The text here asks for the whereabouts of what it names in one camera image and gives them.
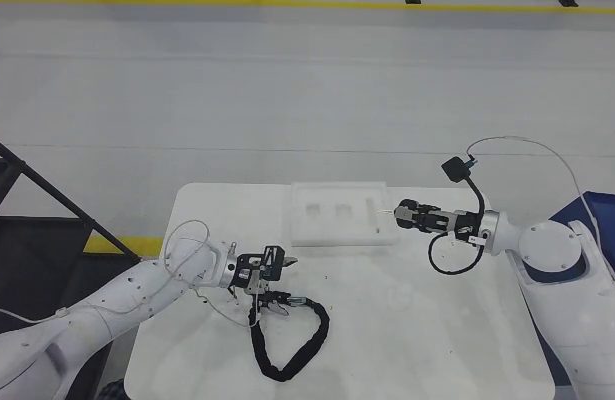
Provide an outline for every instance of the gray floor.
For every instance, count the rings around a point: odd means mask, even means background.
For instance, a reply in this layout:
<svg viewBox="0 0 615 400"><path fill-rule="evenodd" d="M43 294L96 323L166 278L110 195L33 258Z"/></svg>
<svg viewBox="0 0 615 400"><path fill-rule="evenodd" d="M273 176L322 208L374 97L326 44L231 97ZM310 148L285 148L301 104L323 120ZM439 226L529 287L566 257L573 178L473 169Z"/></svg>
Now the gray floor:
<svg viewBox="0 0 615 400"><path fill-rule="evenodd" d="M491 135L615 193L615 16L0 4L0 140L116 235L162 236L189 182L450 186ZM576 196L536 147L478 153L513 222ZM24 182L0 212L65 214Z"/></svg>

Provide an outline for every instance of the white wire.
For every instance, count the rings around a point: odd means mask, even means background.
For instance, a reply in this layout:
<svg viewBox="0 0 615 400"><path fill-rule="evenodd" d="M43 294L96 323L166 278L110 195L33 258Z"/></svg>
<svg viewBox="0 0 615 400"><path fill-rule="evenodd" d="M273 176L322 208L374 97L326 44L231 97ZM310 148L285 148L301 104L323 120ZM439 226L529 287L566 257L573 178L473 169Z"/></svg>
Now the white wire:
<svg viewBox="0 0 615 400"><path fill-rule="evenodd" d="M56 318L59 317L59 315L54 314L51 317L47 317L47 318L43 318L43 319L36 319L36 320L34 320L34 319L27 319L25 317L21 317L18 314L14 314L11 311L3 310L2 308L0 308L0 313L7 314L10 317L14 317L14 318L19 319L19 320L21 320L23 322L26 322L28 324L40 324L41 322L51 321L52 319L56 319Z"/></svg>
<svg viewBox="0 0 615 400"><path fill-rule="evenodd" d="M214 309L214 311L216 311L219 315L223 316L225 319L233 322L236 325L240 325L243 328L249 328L250 326L248 324L243 324L241 322L236 321L235 319L232 319L231 317L228 317L227 315L225 315L222 311L220 311L218 308L216 308L215 305L212 304L211 300L209 300L207 298L207 296L203 296L200 293L198 293L198 289L194 289L194 292L196 292L196 296L200 299L205 299L205 301L207 302L207 304L209 304L211 306L211 308Z"/></svg>
<svg viewBox="0 0 615 400"><path fill-rule="evenodd" d="M587 214L589 215L589 219L591 220L591 224L594 227L594 231L596 233L596 245L598 246L598 251L600 252L600 255L603 258L603 261L605 262L605 265L607 267L607 270L609 271L609 274L611 275L612 279L615 281L615 271L612 268L611 264L609 264L609 261L607 261L607 258L605 257L605 254L603 253L603 248L602 248L602 244L600 242L600 228L598 227L598 220L596 219L596 217L594 216L594 214L591 212L591 208L589 208L589 204L587 204L587 200L585 200L585 196L583 196L583 192L582 190L580 190L580 185L578 184L578 179L576 179L576 174L574 174L574 171L571 169L571 167L569 166L569 163L567 163L567 161L560 155L558 154L558 152L554 149L552 149L551 147L547 146L546 144L540 143L536 140L533 139L529 139L523 136L512 136L512 135L508 135L508 136L490 136L490 137L486 137L486 138L482 138L479 140L476 140L475 142L473 142L472 144L470 144L467 147L467 150L465 150L465 153L467 154L467 156L469 156L470 158L473 157L472 154L469 152L471 150L472 147L474 147L475 145L477 145L478 143L482 143L488 140L515 140L515 141L519 141L519 142L527 142L527 143L532 143L535 145L538 145L544 149L549 150L549 152L551 152L553 155L555 155L556 157L558 157L560 159L560 161L562 161L563 164L565 164L565 167L567 167L567 169L569 170L569 174L571 175L572 180L574 181L574 185L576 186L576 191L578 192L578 197L580 197L580 200L583 203L583 206L585 207L585 211L587 211Z"/></svg>

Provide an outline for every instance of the black bracket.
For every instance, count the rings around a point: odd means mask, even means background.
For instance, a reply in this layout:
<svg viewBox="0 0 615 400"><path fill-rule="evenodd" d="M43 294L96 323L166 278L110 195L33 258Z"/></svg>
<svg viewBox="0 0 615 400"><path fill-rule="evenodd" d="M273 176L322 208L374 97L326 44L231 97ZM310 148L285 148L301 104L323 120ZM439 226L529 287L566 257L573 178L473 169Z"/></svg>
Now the black bracket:
<svg viewBox="0 0 615 400"><path fill-rule="evenodd" d="M231 286L246 288L252 271L260 271L260 279L279 281L285 265L285 250L280 246L266 246L262 254L241 254L236 261L236 270Z"/></svg>

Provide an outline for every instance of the cable clip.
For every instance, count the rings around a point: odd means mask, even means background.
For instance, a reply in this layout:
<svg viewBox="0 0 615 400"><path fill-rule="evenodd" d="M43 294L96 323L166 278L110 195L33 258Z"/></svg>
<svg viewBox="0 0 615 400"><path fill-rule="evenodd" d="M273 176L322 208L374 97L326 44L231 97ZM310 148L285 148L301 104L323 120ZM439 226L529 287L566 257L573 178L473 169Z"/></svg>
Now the cable clip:
<svg viewBox="0 0 615 400"><path fill-rule="evenodd" d="M300 307L304 306L306 303L307 297L291 296L287 298L287 304L289 304L290 307Z"/></svg>

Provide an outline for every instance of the black cable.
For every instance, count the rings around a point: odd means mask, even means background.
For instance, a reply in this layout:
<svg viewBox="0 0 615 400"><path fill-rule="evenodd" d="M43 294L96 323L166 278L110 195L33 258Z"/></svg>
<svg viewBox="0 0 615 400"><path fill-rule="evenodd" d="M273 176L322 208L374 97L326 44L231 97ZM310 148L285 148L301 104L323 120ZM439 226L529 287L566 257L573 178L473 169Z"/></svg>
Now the black cable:
<svg viewBox="0 0 615 400"><path fill-rule="evenodd" d="M482 221L483 215L485 215L485 199L483 198L482 193L480 193L480 190L478 190L478 188L476 187L476 184L474 184L474 182L471 180L471 178L465 177L465 181L467 182L467 184L469 185L471 190L474 191L474 193L476 194L476 197L478 198L478 220L476 222L476 226L474 226L474 229L476 230L476 235L478 235L478 230L480 228L480 221ZM478 264L478 262L480 261L480 258L483 256L483 251L485 250L485 246L480 246L474 261L471 264L469 264L468 266L466 266L465 268L459 269L457 271L445 271L445 270L442 270L442 269L438 268L438 266L434 262L434 257L432 256L432 251L434 249L434 243L436 243L436 241L438 239L440 239L442 237L445 237L448 234L449 234L449 232L443 232L443 233L439 234L438 236L434 237L431 240L431 242L429 242L429 248L427 249L427 257L429 258L429 263L431 264L432 268L434 268L434 270L436 270L437 272L440 272L443 275L460 275L460 274L464 274L465 272L467 272L467 271L471 270L472 268L474 268L476 266L476 264Z"/></svg>
<svg viewBox="0 0 615 400"><path fill-rule="evenodd" d="M480 193L480 190L478 190L478 188L476 187L476 184L474 183L474 181L471 180L470 177L466 177L465 182L467 182L471 190L474 191L474 193L476 194L476 197L478 198L478 225L479 226L477 228L480 228L480 221L483 219L483 215L485 215L485 199L483 199L482 193Z"/></svg>
<svg viewBox="0 0 615 400"><path fill-rule="evenodd" d="M440 272L443 275L460 275L460 274L464 274L465 272L469 271L470 269L474 268L476 266L476 264L478 264L478 262L480 261L480 258L483 256L483 250L485 250L485 246L480 246L480 249L478 249L478 254L476 254L476 259L469 264L468 266L466 266L463 269L459 269L457 271L445 271L442 270L440 268L438 268L438 266L436 265L436 263L434 262L434 259L431 255L431 252L433 250L434 247L434 243L436 243L436 240L447 236L447 232L443 232L440 235L434 237L431 242L429 242L429 249L427 250L427 256L429 257L429 263L431 264L432 268L435 269L437 272Z"/></svg>

